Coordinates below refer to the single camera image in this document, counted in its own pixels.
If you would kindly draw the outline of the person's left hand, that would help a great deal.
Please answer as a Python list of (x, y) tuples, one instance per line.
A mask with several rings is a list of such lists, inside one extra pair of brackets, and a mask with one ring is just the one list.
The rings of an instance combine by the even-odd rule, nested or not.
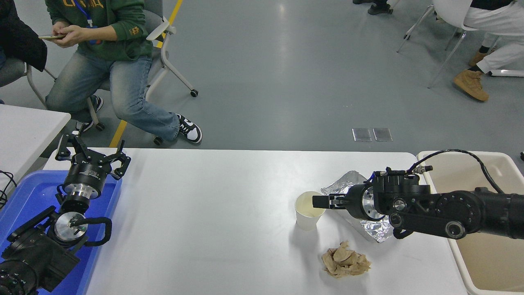
[(93, 39), (93, 32), (94, 29), (81, 27), (81, 29), (78, 29), (74, 32), (69, 32), (69, 34), (65, 35), (62, 39), (54, 39), (52, 42), (61, 48), (69, 48), (73, 45)]

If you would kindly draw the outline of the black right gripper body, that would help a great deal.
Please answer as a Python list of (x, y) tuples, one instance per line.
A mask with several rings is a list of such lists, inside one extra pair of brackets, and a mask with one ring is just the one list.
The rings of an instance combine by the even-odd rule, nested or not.
[(373, 192), (367, 184), (358, 184), (349, 188), (345, 196), (346, 210), (354, 218), (373, 221)]

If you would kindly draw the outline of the person's right hand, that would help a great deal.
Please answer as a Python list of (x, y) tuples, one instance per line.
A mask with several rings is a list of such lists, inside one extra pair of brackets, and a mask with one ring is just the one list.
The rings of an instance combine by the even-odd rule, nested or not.
[(69, 32), (74, 32), (78, 29), (81, 29), (79, 26), (77, 25), (71, 25), (69, 24), (68, 22), (62, 22), (62, 21), (58, 21), (58, 22), (55, 22), (53, 25), (52, 25), (52, 35), (56, 36), (56, 35), (67, 35), (69, 34)]

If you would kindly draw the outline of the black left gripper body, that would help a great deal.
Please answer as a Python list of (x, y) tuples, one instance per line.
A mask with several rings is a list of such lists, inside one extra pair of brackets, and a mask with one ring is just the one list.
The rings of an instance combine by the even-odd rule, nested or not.
[(107, 177), (107, 172), (90, 163), (77, 163), (71, 166), (64, 181), (64, 190), (73, 190), (73, 185), (83, 184), (95, 190), (102, 190)]

